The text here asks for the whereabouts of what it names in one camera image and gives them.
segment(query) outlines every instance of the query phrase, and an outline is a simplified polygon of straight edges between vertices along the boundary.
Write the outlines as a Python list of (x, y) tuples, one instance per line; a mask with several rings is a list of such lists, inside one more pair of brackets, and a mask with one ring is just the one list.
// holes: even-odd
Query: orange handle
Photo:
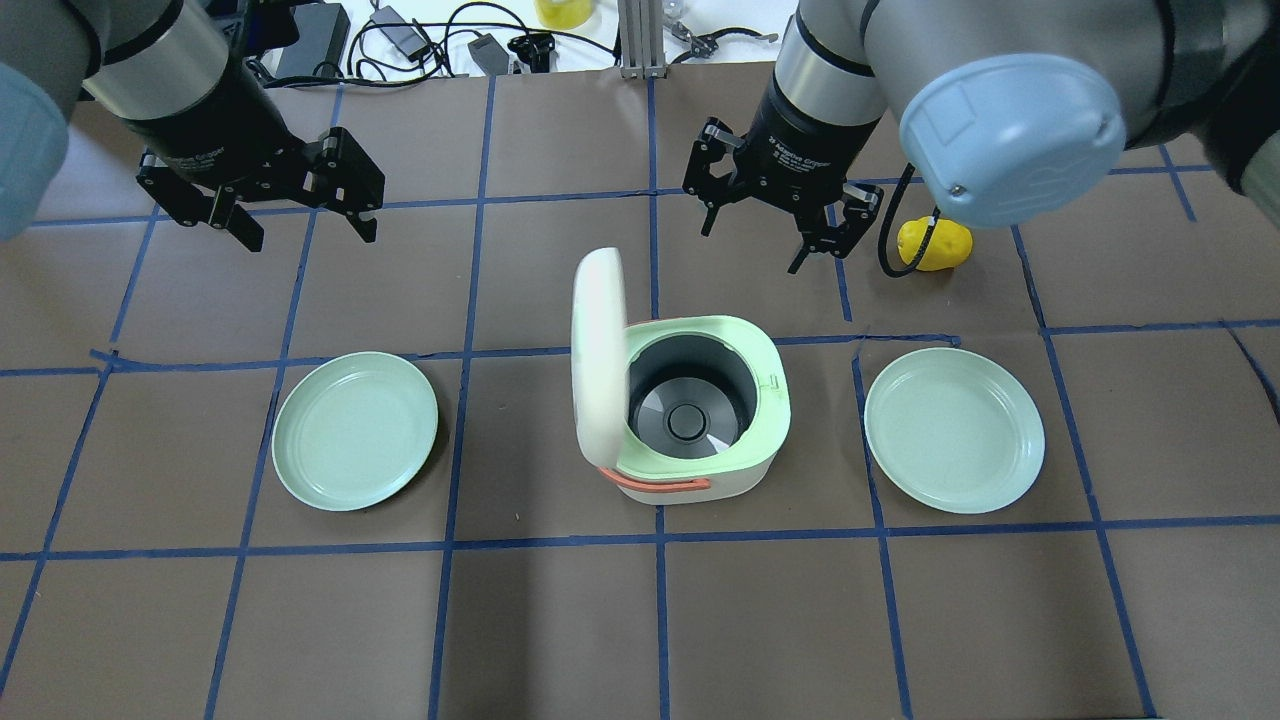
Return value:
[(712, 482), (707, 478), (694, 478), (692, 480), (684, 480), (680, 483), (646, 483), (644, 480), (636, 480), (626, 475), (621, 475), (608, 468), (596, 468), (596, 470), (599, 470), (605, 478), (613, 480), (616, 486), (634, 489), (636, 492), (687, 492), (712, 487)]

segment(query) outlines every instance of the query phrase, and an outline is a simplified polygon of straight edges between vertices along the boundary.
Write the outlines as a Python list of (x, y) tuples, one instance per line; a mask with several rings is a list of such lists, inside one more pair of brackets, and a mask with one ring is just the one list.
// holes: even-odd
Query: power adapter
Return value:
[(351, 20), (338, 3), (311, 3), (293, 8), (298, 40), (280, 51), (276, 77), (338, 74), (342, 46), (347, 42)]
[(374, 10), (369, 19), (378, 26), (378, 31), (387, 36), (387, 40), (392, 41), (392, 45), (401, 51), (410, 61), (419, 61), (422, 55), (426, 55), (430, 46), (426, 40), (417, 33), (416, 29), (404, 23), (404, 18), (401, 17), (390, 5), (383, 5), (381, 8)]

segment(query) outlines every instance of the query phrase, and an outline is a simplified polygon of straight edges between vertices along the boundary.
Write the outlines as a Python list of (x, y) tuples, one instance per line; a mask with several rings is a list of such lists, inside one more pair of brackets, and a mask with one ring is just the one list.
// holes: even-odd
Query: yellow object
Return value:
[[(918, 220), (908, 220), (897, 231), (897, 254), (904, 263), (915, 260), (915, 254), (920, 251), (920, 241), (924, 240), (924, 231), (929, 228), (929, 217)], [(969, 259), (973, 252), (973, 233), (969, 228), (952, 220), (938, 220), (929, 237), (929, 246), (924, 250), (918, 270), (945, 270), (956, 268)]]
[(534, 0), (538, 22), (552, 29), (570, 29), (591, 17), (593, 0)]

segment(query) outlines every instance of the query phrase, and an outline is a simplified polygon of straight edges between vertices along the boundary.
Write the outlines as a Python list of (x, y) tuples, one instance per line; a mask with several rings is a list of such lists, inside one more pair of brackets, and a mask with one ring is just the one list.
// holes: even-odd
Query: blue grid line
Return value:
[(68, 218), (63, 220), (36, 220), (32, 228), (74, 228), (81, 225), (115, 225), (122, 223), (147, 223), (151, 215), (120, 215), (118, 218)]
[(570, 347), (511, 347), (507, 350), (472, 350), (467, 355), (475, 357), (543, 357), (545, 355), (568, 355)]
[[(330, 123), (337, 124), (338, 113), (342, 108), (342, 88), (334, 94), (334, 108)], [(289, 297), (289, 311), (284, 320), (284, 332), (280, 336), (280, 355), (276, 360), (275, 383), (271, 387), (271, 398), (266, 406), (266, 419), (262, 423), (262, 437), (259, 441), (257, 461), (253, 468), (253, 479), (250, 483), (248, 502), (244, 507), (244, 523), (241, 525), (239, 547), (236, 555), (236, 568), (232, 571), (232, 584), (227, 594), (227, 611), (223, 615), (223, 628), (218, 638), (218, 652), (214, 656), (214, 670), (209, 679), (209, 696), (205, 698), (205, 720), (212, 720), (218, 707), (218, 693), (221, 689), (223, 669), (227, 664), (227, 648), (230, 644), (232, 626), (236, 623), (236, 607), (239, 603), (241, 582), (244, 578), (244, 561), (253, 532), (253, 518), (257, 514), (257, 497), (262, 489), (262, 474), (266, 471), (266, 456), (271, 445), (271, 429), (275, 425), (275, 414), (280, 407), (280, 392), (284, 388), (284, 361), (289, 356), (289, 345), (293, 341), (293, 324), (298, 314), (298, 302), (302, 299), (302, 283), (306, 279), (307, 260), (311, 256), (311, 242), (315, 238), (316, 218), (320, 211), (310, 210), (307, 218), (306, 234), (302, 238), (302, 249), (298, 252), (298, 268), (293, 277), (293, 292)]]
[(654, 577), (658, 585), (658, 716), (671, 720), (671, 637), (667, 633), (667, 509), (654, 512)]
[(1158, 176), (1167, 173), (1170, 170), (1176, 173), (1203, 173), (1212, 170), (1212, 165), (1175, 165), (1170, 161), (1167, 165), (1161, 165), (1158, 168), (1112, 168), (1107, 170), (1108, 176)]
[(9, 638), (9, 647), (5, 650), (4, 665), (0, 665), (0, 697), (4, 697), (4, 688), (9, 683), (9, 673), (13, 670), (13, 660), (18, 655), (18, 643), (22, 642), (23, 630), (27, 628), (27, 619), (31, 616), (31, 605), (36, 600), (36, 591), (40, 587), (40, 578), (45, 573), (49, 562), (49, 551), (54, 547), (54, 536), (58, 534), (58, 523), (63, 518), (63, 509), (67, 506), (67, 497), (72, 491), (72, 480), (76, 478), (76, 469), (79, 466), (81, 452), (84, 450), (84, 439), (93, 425), (93, 416), (97, 406), (102, 401), (106, 391), (106, 380), (111, 377), (111, 368), (102, 368), (97, 378), (97, 389), (93, 391), (93, 400), (84, 413), (84, 423), (81, 425), (79, 436), (72, 448), (72, 456), (67, 461), (67, 473), (63, 475), (63, 484), (58, 488), (58, 501), (54, 503), (54, 512), (49, 518), (49, 527), (45, 529), (45, 541), (41, 544), (40, 555), (36, 557), (36, 566), (31, 571), (31, 582), (27, 583), (27, 594), (22, 600), (22, 610), (18, 612), (18, 621), (14, 624), (13, 635)]
[(595, 547), (609, 544), (652, 544), (657, 536), (631, 533), (623, 536), (553, 536), (532, 538), (453, 541), (454, 551), (526, 550), (532, 547)]
[[(247, 213), (255, 218), (266, 218), (271, 215), (305, 215), (310, 213), (311, 208), (305, 205), (297, 205), (291, 208), (257, 208), (253, 210), (247, 210)], [(168, 215), (164, 217), (166, 220), (172, 220)]]
[[(658, 100), (654, 78), (645, 78), (649, 123), (649, 190), (658, 188)], [(658, 314), (658, 196), (649, 196), (649, 316)], [(658, 611), (658, 716), (671, 720), (671, 644), (667, 637), (667, 509), (654, 510), (654, 577), (657, 579)]]
[(444, 541), (366, 542), (342, 544), (273, 544), (250, 547), (250, 557), (297, 557), (310, 555), (374, 555), (394, 552), (434, 552), (444, 550)]
[[(827, 205), (827, 223), (831, 227), (836, 227), (838, 223), (836, 220), (836, 206)], [(854, 311), (849, 305), (849, 283), (845, 281), (845, 260), (842, 258), (836, 258), (832, 263), (836, 266), (836, 287), (840, 290), (840, 313), (845, 316), (846, 323), (854, 322)]]
[(1192, 201), (1187, 199), (1187, 190), (1183, 188), (1183, 181), (1178, 177), (1178, 167), (1174, 165), (1174, 159), (1169, 155), (1169, 149), (1165, 143), (1160, 143), (1160, 156), (1165, 159), (1165, 170), (1169, 173), (1169, 179), (1174, 182), (1174, 190), (1178, 191), (1178, 200), (1183, 204), (1183, 210), (1187, 213), (1187, 219), (1196, 222), (1196, 210), (1192, 209)]
[(855, 342), (863, 340), (879, 340), (879, 341), (895, 341), (895, 342), (946, 342), (952, 347), (960, 347), (960, 336), (945, 334), (945, 333), (916, 333), (916, 334), (867, 334), (867, 333), (852, 333), (852, 334), (819, 334), (819, 336), (797, 336), (797, 337), (776, 337), (772, 338), (773, 345), (786, 346), (786, 345), (841, 345), (846, 342)]
[(42, 378), (50, 375), (96, 375), (99, 368), (18, 368), (0, 370), (0, 378)]
[[(1152, 530), (1178, 528), (1248, 528), (1280, 525), (1280, 515), (1220, 515), (1188, 518), (1134, 518), (1102, 520), (1107, 530)], [(731, 543), (731, 542), (787, 542), (810, 539), (869, 539), (951, 536), (1009, 536), (1038, 533), (1093, 532), (1092, 520), (1051, 523), (980, 523), (973, 525), (905, 525), (884, 528), (800, 528), (785, 530), (691, 530), (667, 532), (662, 542), (671, 543)], [(550, 536), (531, 538), (498, 538), (454, 541), (454, 552), (485, 552), (493, 550), (529, 550), (545, 547), (599, 547), (655, 544), (655, 533), (620, 536)], [(273, 544), (248, 546), (243, 551), (228, 547), (160, 547), (160, 548), (109, 548), (109, 550), (55, 550), (50, 552), (0, 552), (0, 562), (29, 562), (44, 557), (49, 562), (65, 560), (127, 560), (164, 557), (247, 557), (311, 556), (311, 555), (365, 555), (397, 552), (433, 552), (445, 548), (445, 541), (403, 541), (334, 544)]]
[(863, 383), (863, 359), (854, 356), (850, 361), (850, 370), (854, 374), (854, 395), (858, 400), (858, 424), (863, 436), (863, 462), (867, 466), (867, 489), (872, 500), (872, 516), (878, 532), (881, 582), (884, 585), (884, 610), (888, 616), (888, 637), (893, 647), (893, 674), (897, 676), (897, 698), (902, 707), (902, 716), (914, 720), (911, 711), (911, 685), (906, 676), (906, 652), (902, 648), (902, 624), (897, 615), (897, 591), (893, 588), (893, 564), (888, 552), (888, 537), (884, 530), (884, 509), (879, 501), (879, 492), (876, 489), (876, 474), (872, 465), (870, 443), (867, 441), (867, 389)]
[(1009, 231), (1014, 236), (1014, 247), (1018, 250), (1018, 259), (1023, 264), (1023, 282), (1027, 283), (1027, 296), (1032, 301), (1032, 311), (1036, 313), (1036, 324), (1042, 328), (1042, 333), (1046, 332), (1043, 328), (1047, 327), (1044, 323), (1044, 306), (1041, 305), (1039, 292), (1036, 290), (1036, 278), (1032, 275), (1032, 261), (1027, 256), (1027, 243), (1023, 242), (1023, 231), (1016, 224), (1009, 225)]
[(159, 557), (236, 557), (238, 547), (159, 547), (134, 550), (59, 550), (49, 560), (133, 560)]
[(978, 523), (973, 525), (911, 525), (884, 528), (891, 538), (952, 537), (952, 536), (1020, 536), (1028, 533), (1080, 533), (1093, 532), (1089, 520), (1059, 523)]
[(1148, 333), (1171, 331), (1217, 331), (1230, 328), (1280, 328), (1280, 318), (1261, 318), (1256, 320), (1203, 320), (1198, 323), (1148, 323), (1146, 325), (1064, 325), (1043, 328), (1048, 336), (1064, 334), (1106, 334), (1106, 333)]
[[(1108, 174), (1112, 176), (1128, 176), (1128, 174), (1161, 174), (1161, 173), (1203, 173), (1211, 172), (1212, 165), (1193, 164), (1193, 165), (1178, 165), (1170, 161), (1169, 165), (1156, 167), (1156, 168), (1112, 168)], [(863, 182), (870, 184), (897, 184), (897, 178), (856, 178), (850, 182)], [(911, 183), (923, 183), (924, 179), (919, 176), (911, 178)], [(383, 205), (384, 210), (399, 210), (406, 208), (442, 208), (452, 205), (500, 205), (512, 202), (557, 202), (564, 200), (608, 200), (612, 197), (645, 197), (645, 196), (658, 196), (664, 195), (685, 195), (685, 190), (681, 187), (650, 187), (650, 188), (637, 188), (637, 190), (612, 190), (612, 191), (596, 191), (596, 192), (564, 192), (564, 193), (548, 193), (548, 195), (508, 195), (497, 197), (443, 197), (431, 200), (399, 200), (396, 202), (385, 202)], [(310, 213), (311, 208), (303, 206), (291, 206), (291, 208), (253, 208), (246, 209), (252, 217), (268, 217), (268, 215), (301, 215)], [(166, 213), (160, 213), (156, 217), (157, 220), (165, 222), (172, 220)], [(119, 224), (119, 223), (146, 223), (150, 222), (150, 215), (119, 215), (119, 217), (106, 217), (106, 218), (68, 218), (58, 220), (36, 220), (31, 223), (32, 228), (56, 228), (56, 227), (79, 227), (79, 225), (105, 225), (105, 224)]]
[[(1016, 225), (1014, 227), (1015, 236), (1020, 240), (1020, 233)], [(1019, 255), (1025, 258), (1025, 249), (1019, 249)], [(1033, 309), (1039, 313), (1039, 305), (1033, 302)], [(1138, 332), (1180, 332), (1180, 331), (1212, 331), (1224, 328), (1280, 328), (1280, 318), (1262, 318), (1252, 320), (1203, 320), (1194, 323), (1151, 323), (1146, 325), (1060, 325), (1060, 327), (1047, 327), (1041, 329), (1041, 334), (1048, 336), (1073, 336), (1073, 334), (1107, 334), (1107, 333), (1138, 333)], [(952, 347), (960, 346), (960, 337), (946, 334), (946, 333), (916, 333), (916, 334), (873, 334), (873, 333), (849, 333), (849, 334), (829, 334), (829, 336), (794, 336), (794, 337), (774, 337), (773, 343), (777, 346), (791, 346), (791, 345), (842, 345), (850, 342), (859, 342), (864, 340), (879, 341), (879, 342), (946, 342)], [(475, 357), (538, 357), (547, 355), (568, 355), (568, 346), (552, 346), (552, 347), (507, 347), (507, 348), (494, 348), (494, 350), (472, 350), (470, 354), (461, 350), (449, 350), (439, 352), (426, 352), (426, 354), (398, 354), (411, 363), (424, 361), (424, 360), (461, 360), (466, 356)], [(321, 365), (337, 357), (335, 355), (328, 356), (307, 356), (307, 357), (288, 357), (285, 360), (242, 360), (230, 363), (146, 363), (142, 360), (131, 360), (127, 357), (120, 357), (114, 354), (108, 354), (101, 350), (90, 350), (90, 356), (101, 360), (104, 363), (110, 363), (113, 365), (114, 373), (216, 373), (216, 372), (230, 372), (230, 370), (260, 370), (260, 369), (273, 369), (280, 365), (285, 368), (297, 366), (312, 366)], [(0, 378), (6, 377), (42, 377), (42, 375), (92, 375), (100, 372), (96, 366), (65, 366), (65, 368), (10, 368), (0, 369)]]
[(646, 118), (649, 123), (649, 319), (657, 320), (659, 314), (658, 284), (658, 111), (654, 97), (653, 78), (645, 78), (648, 97)]
[(279, 368), (280, 360), (248, 360), (243, 363), (142, 363), (115, 354), (90, 350), (90, 357), (111, 365), (115, 373), (227, 373)]
[(1108, 530), (1158, 530), (1169, 528), (1247, 528), (1280, 525), (1280, 515), (1222, 515), (1217, 518), (1153, 518), (1146, 520), (1103, 520)]
[[(480, 181), (476, 197), (484, 200), (489, 183), (489, 151), (493, 141), (493, 109), (497, 78), (489, 78), (489, 92), (484, 111), (484, 140), (480, 147)], [(440, 710), (440, 678), (444, 665), (444, 634), (449, 612), (449, 584), (453, 579), (453, 546), (458, 524), (458, 487), (462, 475), (462, 447), (466, 436), (467, 398), (471, 384), (471, 351), (475, 346), (476, 296), (480, 290), (480, 261), (484, 250), (484, 202), (476, 205), (475, 237), (471, 246), (471, 288), (467, 293), (467, 327), (462, 345), (462, 375), (458, 389), (458, 411), (453, 430), (453, 464), (449, 470), (449, 505), (444, 520), (444, 552), (440, 559), (440, 585), (435, 607), (435, 643), (431, 648), (431, 676), (429, 679), (426, 716), (435, 720)]]
[(1129, 621), (1129, 609), (1124, 600), (1124, 589), (1120, 587), (1120, 575), (1116, 571), (1115, 557), (1111, 555), (1111, 542), (1107, 539), (1107, 528), (1102, 523), (1102, 510), (1098, 506), (1097, 495), (1093, 492), (1093, 477), (1089, 474), (1089, 464), (1084, 459), (1084, 445), (1080, 442), (1079, 427), (1075, 423), (1075, 413), (1071, 409), (1071, 398), (1066, 391), (1066, 379), (1062, 377), (1062, 366), (1057, 359), (1057, 348), (1053, 346), (1053, 337), (1046, 332), (1044, 313), (1041, 307), (1039, 293), (1036, 290), (1036, 277), (1032, 274), (1030, 261), (1027, 256), (1027, 247), (1023, 243), (1021, 232), (1018, 225), (1012, 227), (1014, 245), (1018, 247), (1018, 256), (1023, 263), (1023, 277), (1027, 281), (1027, 295), (1030, 297), (1032, 307), (1036, 310), (1036, 319), (1041, 327), (1041, 337), (1044, 341), (1044, 352), (1048, 356), (1050, 372), (1053, 375), (1053, 384), (1057, 388), (1059, 402), (1062, 406), (1062, 415), (1066, 420), (1066, 430), (1071, 438), (1071, 450), (1075, 454), (1075, 464), (1080, 471), (1080, 484), (1084, 497), (1089, 505), (1089, 515), (1093, 519), (1094, 533), (1098, 538), (1098, 551), (1102, 555), (1102, 566), (1107, 575), (1107, 584), (1111, 587), (1111, 598), (1116, 609), (1116, 619), (1120, 623), (1120, 634), (1124, 637), (1125, 650), (1129, 653), (1129, 665), (1133, 670), (1134, 683), (1138, 687), (1138, 697), (1142, 700), (1142, 708), (1146, 716), (1156, 716), (1156, 703), (1147, 684), (1147, 673), (1142, 666), (1142, 655), (1138, 651), (1138, 641), (1133, 634), (1133, 624)]
[(109, 342), (115, 345), (120, 340), (120, 331), (124, 328), (124, 315), (129, 311), (129, 301), (133, 300), (133, 288), (138, 284), (138, 275), (142, 274), (142, 260), (147, 256), (147, 247), (151, 246), (151, 236), (156, 232), (156, 219), (160, 217), (160, 205), (151, 208), (151, 219), (147, 220), (147, 229), (142, 233), (142, 243), (138, 254), (133, 259), (133, 269), (129, 270), (129, 282), (124, 286), (124, 300), (120, 301), (120, 311), (115, 314), (115, 324), (111, 325)]
[(513, 205), (520, 202), (564, 202), (571, 200), (616, 200), (620, 197), (660, 197), (684, 195), (678, 187), (649, 187), (643, 190), (602, 190), (590, 192), (556, 192), (548, 195), (498, 195), (494, 197), (445, 197), (438, 200), (401, 200), (383, 205), (387, 210), (408, 208), (448, 208), (457, 205)]

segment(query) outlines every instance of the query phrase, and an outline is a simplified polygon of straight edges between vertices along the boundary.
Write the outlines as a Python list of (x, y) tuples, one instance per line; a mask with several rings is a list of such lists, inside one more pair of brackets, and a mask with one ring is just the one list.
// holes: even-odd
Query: light blue robot joint cap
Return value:
[(942, 214), (1002, 227), (1061, 208), (1115, 167), (1120, 99), (1097, 70), (1047, 54), (948, 70), (902, 110), (899, 138)]
[(0, 241), (27, 229), (67, 158), (67, 120), (27, 76), (0, 63)]

